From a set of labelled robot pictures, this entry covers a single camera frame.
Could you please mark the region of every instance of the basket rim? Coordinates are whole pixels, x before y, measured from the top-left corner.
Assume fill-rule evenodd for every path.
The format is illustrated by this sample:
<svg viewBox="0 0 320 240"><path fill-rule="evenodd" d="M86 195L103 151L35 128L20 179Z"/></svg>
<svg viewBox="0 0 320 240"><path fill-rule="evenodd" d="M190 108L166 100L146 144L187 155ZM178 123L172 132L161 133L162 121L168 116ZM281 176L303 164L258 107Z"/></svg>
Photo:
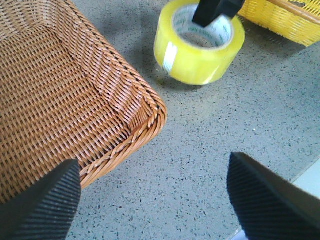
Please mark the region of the basket rim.
<svg viewBox="0 0 320 240"><path fill-rule="evenodd" d="M288 12L297 15L313 24L320 26L320 16L316 16L309 11L290 3L288 0L267 0L269 3L272 3L280 8L287 10Z"/></svg>
<svg viewBox="0 0 320 240"><path fill-rule="evenodd" d="M125 70L132 75L136 81L144 88L145 92L148 93L149 97L147 97L146 102L150 104L150 100L156 103L157 110L153 111L152 115L145 120L144 123L140 125L138 129L136 129L132 134L121 144L119 144L112 151L101 157L100 159L95 160L92 164L86 166L80 171L80 179L81 179L81 187L86 188L91 183L93 183L96 179L105 175L106 173L103 171L105 167L111 167L113 170L117 164L114 161L115 156L117 155L129 155L135 152L136 147L142 147L151 141L154 137L156 137L163 127L165 126L168 119L168 109L162 100L162 98L155 92L153 88L140 76L134 67L132 67L125 58L115 49L113 46L111 48L108 46L110 43L107 42L105 37L97 30L97 28L83 15L81 11L77 8L77 6L71 0L63 0L66 5L70 8L80 21L82 21L85 27L90 31L92 36L98 40L105 48L108 48L112 52L116 52L117 60L124 64ZM140 139L141 136L148 136L145 139Z"/></svg>

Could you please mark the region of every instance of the packing tape roll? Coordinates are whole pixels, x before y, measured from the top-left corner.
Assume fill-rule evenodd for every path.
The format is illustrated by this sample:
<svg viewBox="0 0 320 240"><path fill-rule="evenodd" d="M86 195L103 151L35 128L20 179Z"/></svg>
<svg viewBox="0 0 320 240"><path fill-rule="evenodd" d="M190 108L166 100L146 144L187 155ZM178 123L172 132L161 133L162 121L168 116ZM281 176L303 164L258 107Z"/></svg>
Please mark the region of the packing tape roll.
<svg viewBox="0 0 320 240"><path fill-rule="evenodd" d="M190 85L206 85L219 80L245 41L245 31L237 17L221 15L206 28L192 22L199 0L173 0L161 11L154 41L158 64L174 79ZM193 44L182 36L205 38L213 47Z"/></svg>

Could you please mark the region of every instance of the woven rattan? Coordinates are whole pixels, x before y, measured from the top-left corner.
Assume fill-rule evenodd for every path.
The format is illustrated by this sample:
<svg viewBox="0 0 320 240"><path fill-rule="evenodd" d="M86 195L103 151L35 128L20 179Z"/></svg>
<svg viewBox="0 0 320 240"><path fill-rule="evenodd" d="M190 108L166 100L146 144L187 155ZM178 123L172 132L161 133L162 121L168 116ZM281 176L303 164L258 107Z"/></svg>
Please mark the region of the woven rattan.
<svg viewBox="0 0 320 240"><path fill-rule="evenodd" d="M306 47L320 41L320 0L246 0L239 14Z"/></svg>
<svg viewBox="0 0 320 240"><path fill-rule="evenodd" d="M81 186L167 120L158 94L69 0L0 1L0 203L66 159Z"/></svg>

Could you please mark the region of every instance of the speckled floor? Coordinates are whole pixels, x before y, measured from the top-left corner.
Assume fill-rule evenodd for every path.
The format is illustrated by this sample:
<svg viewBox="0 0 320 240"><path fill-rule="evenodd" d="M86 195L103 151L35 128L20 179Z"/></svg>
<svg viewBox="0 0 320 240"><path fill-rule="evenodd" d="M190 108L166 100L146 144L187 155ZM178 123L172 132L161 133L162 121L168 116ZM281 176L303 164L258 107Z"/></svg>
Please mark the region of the speckled floor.
<svg viewBox="0 0 320 240"><path fill-rule="evenodd" d="M231 151L291 180L320 154L320 42L305 48L244 22L223 79L188 86L153 56L168 0L74 0L162 96L162 133L83 190L67 239L225 240L239 223L226 190Z"/></svg>

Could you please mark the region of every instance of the tape core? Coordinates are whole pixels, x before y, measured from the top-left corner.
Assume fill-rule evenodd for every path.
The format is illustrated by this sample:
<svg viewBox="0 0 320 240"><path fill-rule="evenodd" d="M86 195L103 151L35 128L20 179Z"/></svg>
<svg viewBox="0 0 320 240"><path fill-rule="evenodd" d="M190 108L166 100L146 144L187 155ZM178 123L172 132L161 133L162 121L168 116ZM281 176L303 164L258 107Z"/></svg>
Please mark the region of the tape core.
<svg viewBox="0 0 320 240"><path fill-rule="evenodd" d="M203 28L193 23L197 4L180 7L172 17L175 32L188 44L201 49L224 49L234 37L234 29L230 19L219 16L210 25Z"/></svg>

